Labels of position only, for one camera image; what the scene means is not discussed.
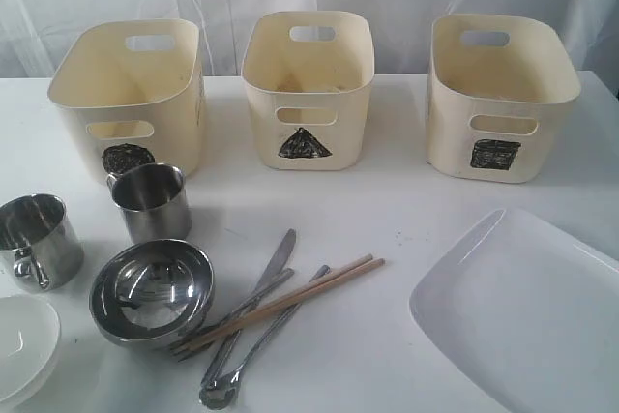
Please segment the matte steel mug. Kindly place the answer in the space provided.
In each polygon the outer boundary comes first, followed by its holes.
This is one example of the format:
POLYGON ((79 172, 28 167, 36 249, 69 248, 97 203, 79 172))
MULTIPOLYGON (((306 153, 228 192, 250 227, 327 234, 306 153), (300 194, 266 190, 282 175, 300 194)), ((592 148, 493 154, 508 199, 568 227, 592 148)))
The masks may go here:
POLYGON ((109 173, 106 182, 135 244, 188 237, 192 217, 186 179, 178 167, 147 163, 122 174, 109 173))

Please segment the stainless steel bowl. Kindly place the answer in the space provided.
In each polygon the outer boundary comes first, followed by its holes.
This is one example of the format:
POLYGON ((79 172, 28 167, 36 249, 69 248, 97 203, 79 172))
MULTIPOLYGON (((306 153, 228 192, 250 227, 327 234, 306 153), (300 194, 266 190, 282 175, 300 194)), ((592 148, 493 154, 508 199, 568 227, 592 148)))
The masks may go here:
POLYGON ((119 346, 160 349, 194 333, 215 294, 207 254, 179 239, 133 245, 93 281, 89 310, 101 334, 119 346))

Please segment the shiny steel mug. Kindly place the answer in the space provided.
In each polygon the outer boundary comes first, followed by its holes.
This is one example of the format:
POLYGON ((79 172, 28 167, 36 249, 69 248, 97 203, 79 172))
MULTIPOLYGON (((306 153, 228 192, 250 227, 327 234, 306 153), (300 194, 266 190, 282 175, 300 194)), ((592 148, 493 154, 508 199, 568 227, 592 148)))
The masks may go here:
POLYGON ((1 206, 1 264, 22 290, 59 288, 77 275, 83 261, 61 198, 37 193, 1 206))

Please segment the white ceramic bowl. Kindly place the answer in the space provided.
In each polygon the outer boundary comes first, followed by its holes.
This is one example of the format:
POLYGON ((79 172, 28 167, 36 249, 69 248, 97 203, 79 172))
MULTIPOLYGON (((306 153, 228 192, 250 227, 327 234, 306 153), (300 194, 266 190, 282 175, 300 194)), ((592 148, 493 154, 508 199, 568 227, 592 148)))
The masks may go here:
POLYGON ((31 295, 1 299, 1 410, 34 396, 59 357, 61 321, 47 300, 31 295))

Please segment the steel table knife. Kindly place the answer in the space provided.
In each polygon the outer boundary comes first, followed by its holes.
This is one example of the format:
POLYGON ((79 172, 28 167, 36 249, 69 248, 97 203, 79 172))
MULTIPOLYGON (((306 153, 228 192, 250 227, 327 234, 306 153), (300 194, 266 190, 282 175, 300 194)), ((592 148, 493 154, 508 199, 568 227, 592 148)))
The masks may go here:
MULTIPOLYGON (((274 277, 284 268, 288 261, 294 246, 296 244, 297 234, 294 229, 289 229, 282 238, 278 248, 274 252, 272 258, 263 271, 259 281, 257 282, 254 291, 262 290, 270 283, 274 277)), ((211 384, 223 370, 227 360, 229 359, 238 338, 243 330, 239 329, 236 332, 228 335, 222 342, 219 350, 213 357, 209 367, 207 368, 200 382, 200 390, 198 398, 203 406, 207 405, 207 386, 211 384)))

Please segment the cream bin with triangle mark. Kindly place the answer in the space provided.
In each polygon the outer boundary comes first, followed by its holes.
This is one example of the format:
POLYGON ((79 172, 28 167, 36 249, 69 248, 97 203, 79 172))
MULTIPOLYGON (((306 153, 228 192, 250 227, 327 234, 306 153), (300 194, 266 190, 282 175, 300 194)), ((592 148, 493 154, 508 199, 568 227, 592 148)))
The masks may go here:
POLYGON ((241 77, 261 161, 341 170, 360 157, 374 48, 368 22, 339 11, 277 12, 254 25, 241 77))

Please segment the cream bin with circle mark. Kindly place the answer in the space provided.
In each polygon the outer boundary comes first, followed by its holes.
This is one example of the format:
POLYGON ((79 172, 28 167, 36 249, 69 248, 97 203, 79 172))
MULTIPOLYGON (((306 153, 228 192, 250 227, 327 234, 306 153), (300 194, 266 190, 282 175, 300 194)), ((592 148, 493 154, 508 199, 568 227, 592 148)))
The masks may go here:
POLYGON ((196 170, 205 108, 199 38, 192 22, 166 18, 104 23, 75 41, 47 96, 96 182, 145 162, 196 170))

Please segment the steel fork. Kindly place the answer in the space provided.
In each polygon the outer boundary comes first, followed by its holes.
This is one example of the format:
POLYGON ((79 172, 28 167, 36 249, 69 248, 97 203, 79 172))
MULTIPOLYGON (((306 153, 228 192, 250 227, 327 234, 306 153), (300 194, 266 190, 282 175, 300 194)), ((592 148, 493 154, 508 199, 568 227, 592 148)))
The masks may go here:
POLYGON ((220 326, 227 323, 228 321, 238 318, 245 310, 249 308, 251 304, 258 303, 262 297, 269 295, 273 290, 275 290, 277 287, 290 279, 294 275, 294 273, 295 271, 293 269, 284 268, 281 272, 271 278, 266 284, 261 285, 247 299, 245 299, 233 311, 220 319, 217 323, 212 325, 202 325, 198 330, 192 332, 184 339, 178 342, 171 343, 167 347, 167 351, 173 355, 176 355, 182 352, 181 346, 188 343, 190 340, 195 339, 199 336, 203 336, 215 329, 218 329, 220 326))

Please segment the cream bin with square mark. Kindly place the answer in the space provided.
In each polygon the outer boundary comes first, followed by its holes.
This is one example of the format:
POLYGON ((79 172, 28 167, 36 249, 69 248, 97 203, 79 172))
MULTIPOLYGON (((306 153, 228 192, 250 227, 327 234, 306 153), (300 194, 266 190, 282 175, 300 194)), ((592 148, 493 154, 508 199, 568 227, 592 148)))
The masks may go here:
POLYGON ((580 96, 553 28, 536 19, 454 14, 432 25, 427 161, 457 178, 535 178, 580 96))

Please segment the steel spoon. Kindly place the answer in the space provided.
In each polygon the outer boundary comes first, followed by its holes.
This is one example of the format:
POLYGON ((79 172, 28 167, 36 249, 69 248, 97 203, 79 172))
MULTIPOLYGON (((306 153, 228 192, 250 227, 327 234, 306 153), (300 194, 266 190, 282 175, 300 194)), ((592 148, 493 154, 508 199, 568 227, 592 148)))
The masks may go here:
POLYGON ((286 308, 257 340, 238 367, 226 374, 221 374, 221 370, 224 368, 240 337, 241 330, 227 336, 201 380, 198 394, 200 403, 210 410, 223 410, 229 407, 238 397, 242 387, 243 375, 248 365, 258 355, 260 350, 265 348, 279 333, 301 305, 299 303, 286 308))

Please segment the white rectangular plate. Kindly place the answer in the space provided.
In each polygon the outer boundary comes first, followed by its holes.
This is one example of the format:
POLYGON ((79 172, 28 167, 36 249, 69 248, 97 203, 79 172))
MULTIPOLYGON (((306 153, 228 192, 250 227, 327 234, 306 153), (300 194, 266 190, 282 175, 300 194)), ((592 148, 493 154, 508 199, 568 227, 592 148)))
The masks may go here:
POLYGON ((618 408, 618 263, 529 212, 481 219, 409 306, 442 354, 509 411, 618 408))

